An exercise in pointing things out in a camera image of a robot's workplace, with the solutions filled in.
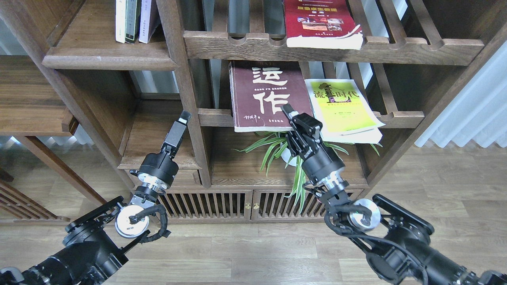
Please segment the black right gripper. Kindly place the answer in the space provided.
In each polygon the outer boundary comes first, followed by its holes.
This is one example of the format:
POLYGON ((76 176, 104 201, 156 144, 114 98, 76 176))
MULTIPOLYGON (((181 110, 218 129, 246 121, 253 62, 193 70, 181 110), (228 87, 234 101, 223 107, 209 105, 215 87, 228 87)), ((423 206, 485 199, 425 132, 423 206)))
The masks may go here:
POLYGON ((314 186, 345 186, 340 173, 344 162, 325 146, 320 130, 322 123, 306 113, 299 114, 290 104, 281 107, 293 128, 286 134, 292 156, 302 159, 302 169, 314 186))

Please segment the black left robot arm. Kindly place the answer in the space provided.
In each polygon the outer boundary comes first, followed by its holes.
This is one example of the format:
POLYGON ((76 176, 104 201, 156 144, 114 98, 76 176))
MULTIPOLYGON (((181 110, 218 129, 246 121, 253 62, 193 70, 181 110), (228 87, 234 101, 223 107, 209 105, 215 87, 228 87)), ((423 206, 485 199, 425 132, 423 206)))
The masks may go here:
POLYGON ((100 285, 128 262, 132 247, 167 238, 168 215, 157 198, 168 189, 179 166, 174 157, 191 114, 183 111, 167 133, 159 153, 148 154, 138 170, 141 181, 129 203, 119 196, 71 222, 65 246, 43 262, 20 271, 1 270, 2 285, 100 285))

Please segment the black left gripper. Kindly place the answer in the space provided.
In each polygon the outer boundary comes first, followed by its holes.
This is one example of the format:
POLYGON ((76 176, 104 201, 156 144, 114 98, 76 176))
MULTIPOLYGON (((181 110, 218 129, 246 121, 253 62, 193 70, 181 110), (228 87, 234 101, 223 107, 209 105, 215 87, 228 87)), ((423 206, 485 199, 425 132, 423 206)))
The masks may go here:
POLYGON ((139 170, 130 170, 147 188, 166 190, 174 181, 179 166, 173 161, 182 142, 183 133, 192 114, 183 110, 179 120, 175 121, 167 133, 159 153, 149 153, 139 170))

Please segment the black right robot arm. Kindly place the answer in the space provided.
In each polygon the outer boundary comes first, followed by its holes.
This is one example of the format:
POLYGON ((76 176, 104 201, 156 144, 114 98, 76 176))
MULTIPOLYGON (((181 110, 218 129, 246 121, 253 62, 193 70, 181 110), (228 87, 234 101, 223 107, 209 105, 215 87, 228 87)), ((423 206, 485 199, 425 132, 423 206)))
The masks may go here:
POLYGON ((326 225, 361 249, 380 279, 395 285, 406 277, 424 285, 506 284, 505 274, 490 270, 478 276, 431 248, 433 226, 386 197, 351 200, 340 175, 344 162, 324 144, 322 123, 290 104, 282 111, 292 127, 286 134, 290 153, 309 178, 304 189, 323 204, 326 225))

